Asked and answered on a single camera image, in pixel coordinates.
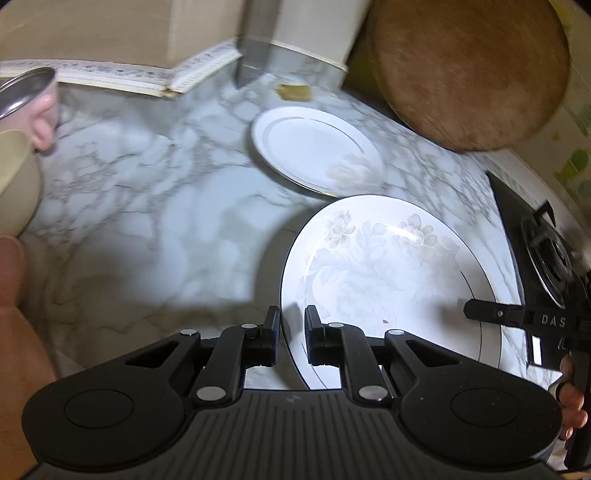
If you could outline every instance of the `finger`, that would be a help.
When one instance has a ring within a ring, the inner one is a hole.
[[[558,394],[558,401],[565,407],[580,410],[583,408],[585,397],[572,383],[565,383]]]
[[[562,409],[562,425],[579,429],[587,423],[587,412],[584,410]]]
[[[565,355],[560,361],[560,371],[570,377],[573,374],[573,361],[570,359],[570,355]]]
[[[560,430],[560,440],[568,440],[573,436],[573,432],[574,430],[572,427],[563,426],[562,430]]]

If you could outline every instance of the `wooden cutting board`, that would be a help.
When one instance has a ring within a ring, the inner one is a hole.
[[[17,308],[25,274],[22,245],[0,236],[0,480],[35,465],[21,428],[27,400],[56,375],[43,344]]]
[[[548,0],[376,0],[369,59],[412,129],[455,151],[533,134],[569,79],[569,47]]]

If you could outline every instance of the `stove burner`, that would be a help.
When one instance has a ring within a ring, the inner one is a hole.
[[[564,309],[564,294],[573,282],[569,253],[556,230],[542,223],[539,217],[536,214],[524,217],[521,220],[521,232],[544,290],[556,305]]]

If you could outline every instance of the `metal pin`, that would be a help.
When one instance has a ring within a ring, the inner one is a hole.
[[[359,389],[359,396],[365,400],[381,401],[388,396],[388,390],[379,385],[366,385]]]
[[[222,387],[202,387],[197,390],[196,396],[199,400],[216,401],[225,397],[226,391]]]

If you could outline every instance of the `handle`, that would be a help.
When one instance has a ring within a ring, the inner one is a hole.
[[[521,328],[532,335],[552,339],[576,338],[591,340],[591,322],[558,308],[510,305],[494,301],[470,299],[464,305],[469,320]]]
[[[589,354],[572,351],[573,383],[584,394],[583,409],[591,411],[591,368]],[[591,422],[574,431],[566,443],[564,464],[569,469],[582,469],[591,463]]]

